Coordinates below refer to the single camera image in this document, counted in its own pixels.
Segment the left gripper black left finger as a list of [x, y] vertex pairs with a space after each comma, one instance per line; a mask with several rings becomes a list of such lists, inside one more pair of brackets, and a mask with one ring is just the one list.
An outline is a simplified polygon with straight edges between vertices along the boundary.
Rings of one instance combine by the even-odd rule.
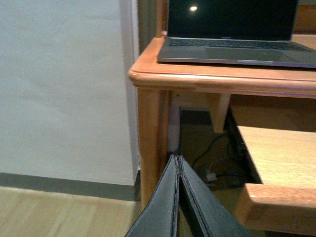
[[179, 167], [171, 156], [148, 204], [127, 237], [175, 237], [178, 228]]

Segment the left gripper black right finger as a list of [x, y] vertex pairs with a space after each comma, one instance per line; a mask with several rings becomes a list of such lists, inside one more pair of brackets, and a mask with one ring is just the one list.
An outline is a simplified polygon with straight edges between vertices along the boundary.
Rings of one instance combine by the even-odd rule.
[[178, 157], [179, 203], [195, 237], [252, 237], [182, 156]]

